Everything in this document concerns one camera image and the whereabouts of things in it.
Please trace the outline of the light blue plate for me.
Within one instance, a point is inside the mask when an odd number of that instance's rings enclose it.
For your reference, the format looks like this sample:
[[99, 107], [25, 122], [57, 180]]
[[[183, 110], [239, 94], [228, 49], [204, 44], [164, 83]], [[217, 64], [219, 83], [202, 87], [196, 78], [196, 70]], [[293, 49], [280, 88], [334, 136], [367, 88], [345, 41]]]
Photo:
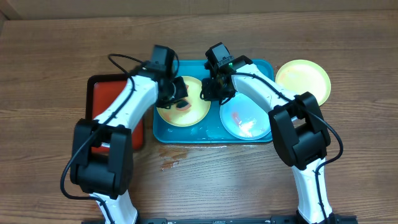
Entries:
[[268, 114], [242, 93], [220, 106], [220, 120], [232, 136], [252, 141], [271, 133]]

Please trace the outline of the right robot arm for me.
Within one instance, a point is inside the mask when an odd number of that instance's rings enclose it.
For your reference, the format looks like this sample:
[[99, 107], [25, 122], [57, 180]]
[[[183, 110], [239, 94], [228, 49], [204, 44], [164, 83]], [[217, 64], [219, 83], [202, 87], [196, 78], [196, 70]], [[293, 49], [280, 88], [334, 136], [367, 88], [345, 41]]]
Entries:
[[269, 117], [274, 148], [294, 174], [298, 192], [298, 223], [338, 223], [328, 202], [324, 177], [326, 149], [330, 145], [316, 98], [297, 95], [276, 84], [246, 56], [233, 57], [223, 43], [210, 47], [201, 99], [229, 101], [242, 93]]

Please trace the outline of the yellow-green plate top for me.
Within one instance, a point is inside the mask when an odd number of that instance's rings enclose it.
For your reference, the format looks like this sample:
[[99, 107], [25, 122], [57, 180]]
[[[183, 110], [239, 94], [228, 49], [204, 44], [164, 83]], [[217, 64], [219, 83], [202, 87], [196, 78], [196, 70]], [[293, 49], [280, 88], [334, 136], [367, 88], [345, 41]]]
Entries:
[[298, 59], [285, 63], [276, 73], [275, 82], [299, 95], [310, 92], [320, 106], [331, 93], [331, 81], [327, 72], [309, 60]]

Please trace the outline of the dark green orange sponge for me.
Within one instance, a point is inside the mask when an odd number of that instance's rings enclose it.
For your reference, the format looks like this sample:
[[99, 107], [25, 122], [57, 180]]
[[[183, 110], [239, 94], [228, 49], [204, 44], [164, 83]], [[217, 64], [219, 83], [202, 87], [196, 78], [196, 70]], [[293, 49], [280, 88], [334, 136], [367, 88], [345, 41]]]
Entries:
[[188, 110], [192, 105], [187, 101], [187, 100], [181, 100], [176, 104], [176, 109], [179, 111], [186, 111]]

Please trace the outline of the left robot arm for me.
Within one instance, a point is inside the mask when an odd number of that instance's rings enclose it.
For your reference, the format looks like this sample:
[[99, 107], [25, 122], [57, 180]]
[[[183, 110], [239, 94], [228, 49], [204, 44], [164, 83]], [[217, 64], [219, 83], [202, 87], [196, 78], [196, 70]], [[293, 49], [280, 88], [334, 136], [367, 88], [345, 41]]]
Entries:
[[60, 190], [69, 199], [65, 179], [85, 193], [78, 200], [94, 200], [104, 223], [137, 223], [128, 188], [132, 179], [132, 132], [151, 107], [169, 109], [187, 97], [180, 63], [174, 50], [155, 45], [152, 57], [125, 71], [126, 85], [111, 105], [95, 119], [77, 122], [72, 156], [62, 173]]

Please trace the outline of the yellow-green plate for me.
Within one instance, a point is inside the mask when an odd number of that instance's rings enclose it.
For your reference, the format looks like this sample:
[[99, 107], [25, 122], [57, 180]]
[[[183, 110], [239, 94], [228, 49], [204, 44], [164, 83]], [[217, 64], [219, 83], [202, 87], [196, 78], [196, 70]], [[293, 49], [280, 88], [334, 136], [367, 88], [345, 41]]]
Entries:
[[331, 81], [327, 72], [309, 60], [298, 59], [285, 63], [276, 73], [275, 82], [299, 95], [310, 92], [320, 106], [331, 93]]
[[209, 112], [211, 102], [200, 98], [201, 81], [194, 77], [183, 76], [188, 96], [184, 98], [192, 106], [186, 111], [176, 109], [176, 104], [170, 109], [157, 108], [160, 117], [167, 123], [177, 127], [192, 126], [200, 122]]

